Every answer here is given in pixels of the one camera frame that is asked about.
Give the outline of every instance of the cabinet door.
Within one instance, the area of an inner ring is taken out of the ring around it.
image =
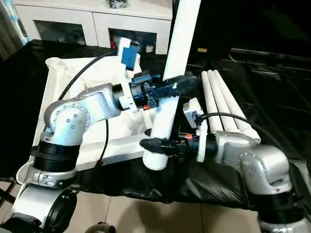
[[[24,5],[15,8],[30,39],[98,45],[91,12]]]
[[[126,30],[156,34],[155,52],[167,54],[171,21],[154,18],[93,13],[98,45],[110,48],[109,30]]]

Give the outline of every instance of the black plastic sheet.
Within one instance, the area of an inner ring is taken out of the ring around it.
[[[29,158],[50,57],[79,58],[99,56],[108,49],[32,41],[0,66],[2,153],[0,177],[14,177]],[[141,68],[163,73],[166,56],[142,55]],[[280,141],[290,159],[310,161],[311,152],[311,75],[300,71],[247,63],[212,62],[204,70],[217,69],[235,96],[247,118],[264,127]],[[195,75],[203,70],[189,66]],[[189,93],[180,100],[172,135],[188,132],[181,104],[198,97],[205,106],[203,90]],[[263,143],[271,144],[259,132]],[[296,169],[292,169],[299,192],[307,191]],[[110,196],[161,201],[207,202],[234,208],[252,209],[238,173],[224,165],[200,164],[192,159],[171,158],[163,171],[151,171],[134,159],[79,172],[84,191]]]

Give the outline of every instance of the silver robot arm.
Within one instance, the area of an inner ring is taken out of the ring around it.
[[[217,132],[214,162],[235,168],[259,213],[265,233],[310,233],[311,224],[299,206],[289,175],[289,162],[276,147],[255,143],[241,133]]]
[[[33,154],[35,161],[0,233],[61,233],[68,227],[77,202],[68,187],[77,174],[75,164],[83,134],[95,122],[121,113],[120,96],[122,90],[113,91],[107,83],[47,108],[47,127]]]
[[[242,134],[217,131],[202,134],[202,110],[199,103],[190,100],[184,105],[184,114],[200,136],[180,133],[178,140],[143,139],[140,145],[155,153],[177,156],[205,157],[237,170],[247,189],[248,197],[258,211],[258,222],[265,233],[311,233],[311,224],[303,209],[303,199],[294,190],[289,174],[289,161],[274,146],[258,144]],[[301,171],[302,164],[296,165]],[[303,172],[308,187],[309,173]]]

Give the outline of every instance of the white cabinet top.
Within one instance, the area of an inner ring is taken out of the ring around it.
[[[15,5],[92,11],[124,16],[171,20],[172,0],[128,0],[128,7],[111,9],[105,0],[13,0]]]

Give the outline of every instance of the curtain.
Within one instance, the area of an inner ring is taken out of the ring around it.
[[[6,60],[22,47],[22,42],[0,1],[0,61]]]

